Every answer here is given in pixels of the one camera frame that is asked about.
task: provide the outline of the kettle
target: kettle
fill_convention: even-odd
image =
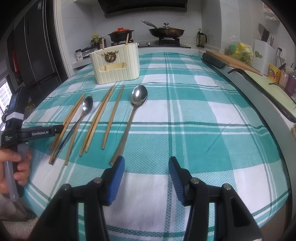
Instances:
[[[196,46],[200,47],[200,48],[204,48],[205,43],[207,42],[207,36],[204,33],[202,33],[200,30],[201,29],[199,29],[199,31],[197,33]]]

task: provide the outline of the human hand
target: human hand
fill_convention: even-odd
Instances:
[[[16,153],[10,149],[2,149],[0,150],[0,193],[7,194],[9,193],[6,178],[4,175],[4,165],[3,162],[5,161],[16,161],[19,162],[21,160],[21,155]],[[21,163],[18,163],[17,169],[19,172],[14,174],[15,180],[18,181],[20,185],[25,185],[28,183],[28,178],[31,173],[30,169],[30,161],[32,155],[30,150],[26,153],[26,158]]]

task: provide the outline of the blue gripper pad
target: blue gripper pad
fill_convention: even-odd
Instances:
[[[106,169],[101,178],[104,181],[106,191],[106,205],[111,205],[117,196],[122,175],[124,173],[125,161],[122,156],[117,157],[113,167]]]
[[[189,182],[192,178],[187,169],[181,168],[176,157],[172,156],[168,161],[168,170],[177,194],[178,200],[183,206],[192,204],[192,195]]]

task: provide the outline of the pan lid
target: pan lid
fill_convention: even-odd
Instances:
[[[169,27],[168,25],[169,25],[169,23],[163,23],[164,24],[164,26],[163,27],[160,27],[160,28],[168,28],[168,29],[179,29],[179,28],[172,28],[172,27]]]
[[[117,30],[113,31],[112,33],[118,33],[118,32],[123,32],[123,31],[130,31],[130,29],[118,28]]]

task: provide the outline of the cable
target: cable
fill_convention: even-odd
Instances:
[[[281,56],[279,55],[279,60],[280,60],[280,62],[281,62]],[[282,66],[282,64],[281,64],[281,66]]]
[[[279,48],[276,50],[276,55],[277,55],[277,51],[279,50]]]
[[[283,51],[281,48],[278,48],[278,49],[276,50],[276,55],[277,55],[277,51],[278,51],[278,50],[281,51],[281,52]]]

